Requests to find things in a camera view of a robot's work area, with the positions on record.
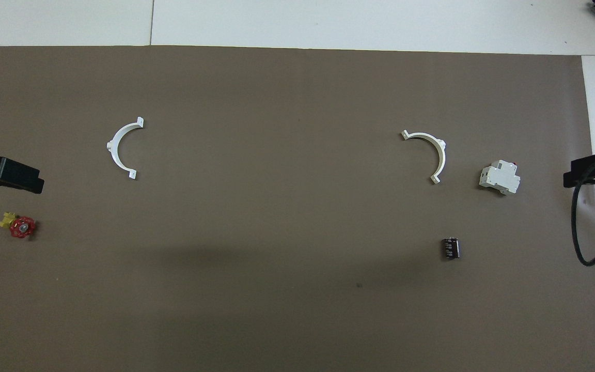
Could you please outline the white half ring pipe clamp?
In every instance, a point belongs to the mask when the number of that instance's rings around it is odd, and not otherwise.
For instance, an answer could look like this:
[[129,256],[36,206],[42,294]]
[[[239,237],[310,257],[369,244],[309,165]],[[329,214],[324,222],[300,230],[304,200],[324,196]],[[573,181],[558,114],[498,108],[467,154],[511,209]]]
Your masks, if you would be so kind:
[[130,124],[127,125],[123,125],[120,129],[118,129],[112,139],[110,139],[108,142],[106,142],[106,150],[108,150],[109,154],[111,155],[111,158],[114,162],[114,164],[120,168],[122,171],[127,172],[128,174],[128,178],[135,180],[136,176],[137,176],[137,170],[134,168],[130,168],[127,167],[120,155],[119,155],[119,148],[120,148],[120,144],[122,142],[122,140],[124,139],[124,137],[132,132],[133,130],[138,130],[138,129],[143,129],[145,125],[145,120],[144,118],[142,118],[142,116],[138,116],[137,120],[135,122],[131,122]]
[[433,174],[430,176],[430,180],[433,184],[439,184],[441,182],[440,175],[444,170],[446,165],[446,147],[447,144],[443,139],[439,137],[433,136],[432,134],[428,134],[425,132],[409,132],[408,130],[402,130],[400,135],[404,139],[404,141],[410,140],[420,140],[420,141],[427,141],[437,152],[437,167],[434,170]]

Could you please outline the red handwheel yellow valve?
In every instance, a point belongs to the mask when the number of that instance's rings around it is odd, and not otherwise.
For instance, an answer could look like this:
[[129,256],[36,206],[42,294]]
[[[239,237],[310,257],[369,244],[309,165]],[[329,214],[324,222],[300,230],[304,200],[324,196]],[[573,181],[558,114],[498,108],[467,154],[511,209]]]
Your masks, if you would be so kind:
[[36,221],[28,216],[4,212],[0,220],[0,227],[8,230],[12,237],[24,239],[33,235],[36,230]]

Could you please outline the white circuit breaker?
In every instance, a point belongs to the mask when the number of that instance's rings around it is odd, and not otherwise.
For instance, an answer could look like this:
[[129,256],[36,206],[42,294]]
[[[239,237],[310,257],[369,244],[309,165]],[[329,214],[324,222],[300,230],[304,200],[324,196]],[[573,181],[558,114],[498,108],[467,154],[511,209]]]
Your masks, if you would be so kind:
[[496,160],[481,171],[479,186],[498,190],[503,195],[514,195],[520,186],[518,167],[513,162]]

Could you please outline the brown table mat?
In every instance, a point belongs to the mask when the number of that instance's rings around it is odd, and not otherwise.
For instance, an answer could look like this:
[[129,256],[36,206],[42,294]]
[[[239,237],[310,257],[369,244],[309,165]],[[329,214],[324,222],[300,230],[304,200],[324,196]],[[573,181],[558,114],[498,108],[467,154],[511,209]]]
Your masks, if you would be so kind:
[[591,153],[579,56],[0,47],[0,372],[595,372]]

